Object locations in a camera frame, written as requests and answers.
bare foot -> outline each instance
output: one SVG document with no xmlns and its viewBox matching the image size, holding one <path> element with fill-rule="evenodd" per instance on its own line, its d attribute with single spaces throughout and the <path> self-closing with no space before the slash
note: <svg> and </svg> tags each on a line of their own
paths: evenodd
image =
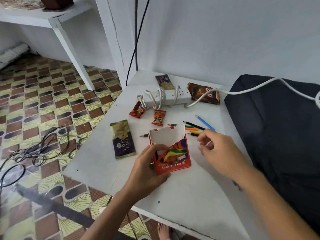
<svg viewBox="0 0 320 240">
<path fill-rule="evenodd" d="M 160 240 L 167 240 L 170 239 L 170 234 L 169 234 L 169 227 L 165 224 L 158 223 L 158 234 Z"/>
</svg>

shelf leg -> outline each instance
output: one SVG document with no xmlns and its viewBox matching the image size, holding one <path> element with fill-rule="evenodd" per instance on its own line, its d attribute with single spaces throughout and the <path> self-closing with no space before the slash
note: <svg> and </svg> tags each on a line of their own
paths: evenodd
<svg viewBox="0 0 320 240">
<path fill-rule="evenodd" d="M 49 20 L 51 27 L 53 31 L 55 32 L 56 36 L 58 37 L 60 43 L 62 44 L 64 50 L 68 54 L 71 62 L 77 69 L 77 72 L 81 76 L 82 80 L 84 81 L 87 88 L 91 91 L 94 90 L 94 85 L 86 72 L 86 69 L 82 65 L 80 58 L 78 57 L 78 54 L 76 53 L 73 45 L 71 44 L 66 32 L 64 31 L 63 27 L 61 26 L 61 23 L 58 19 L 51 19 Z"/>
</svg>

left hand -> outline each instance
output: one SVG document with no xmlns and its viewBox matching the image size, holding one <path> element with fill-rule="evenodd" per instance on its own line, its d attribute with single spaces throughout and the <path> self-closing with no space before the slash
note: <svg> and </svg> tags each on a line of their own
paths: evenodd
<svg viewBox="0 0 320 240">
<path fill-rule="evenodd" d="M 134 162 L 130 176 L 122 189 L 134 204 L 150 195 L 171 176 L 169 172 L 158 176 L 150 165 L 154 153 L 166 149 L 168 146 L 163 144 L 147 146 Z"/>
</svg>

hand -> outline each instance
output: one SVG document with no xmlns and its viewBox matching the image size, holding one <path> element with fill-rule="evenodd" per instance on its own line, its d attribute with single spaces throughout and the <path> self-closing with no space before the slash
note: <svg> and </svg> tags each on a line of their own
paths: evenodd
<svg viewBox="0 0 320 240">
<path fill-rule="evenodd" d="M 256 170 L 235 145 L 232 137 L 206 129 L 197 140 L 200 142 L 198 148 L 208 162 L 237 183 Z"/>
<path fill-rule="evenodd" d="M 123 187 L 134 204 L 150 195 L 171 176 L 169 172 L 157 176 L 153 166 L 150 165 L 154 153 L 166 149 L 168 147 L 163 144 L 147 146 L 134 162 L 130 176 Z"/>
</svg>

black pencil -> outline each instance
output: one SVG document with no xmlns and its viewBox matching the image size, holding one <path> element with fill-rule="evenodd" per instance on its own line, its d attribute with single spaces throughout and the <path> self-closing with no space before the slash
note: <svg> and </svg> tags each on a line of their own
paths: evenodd
<svg viewBox="0 0 320 240">
<path fill-rule="evenodd" d="M 200 134 L 196 134 L 196 133 L 187 133 L 187 134 L 189 134 L 191 136 L 196 136 L 196 137 L 198 137 L 200 135 Z"/>
<path fill-rule="evenodd" d="M 192 126 L 194 126 L 195 128 L 198 128 L 198 129 L 201 129 L 201 130 L 205 130 L 205 128 L 203 128 L 203 127 L 201 127 L 201 126 L 199 126 L 199 125 L 196 125 L 196 124 L 193 124 L 193 123 L 190 123 L 190 122 L 187 122 L 187 121 L 184 121 L 184 123 L 186 123 L 187 125 L 192 125 Z"/>
</svg>

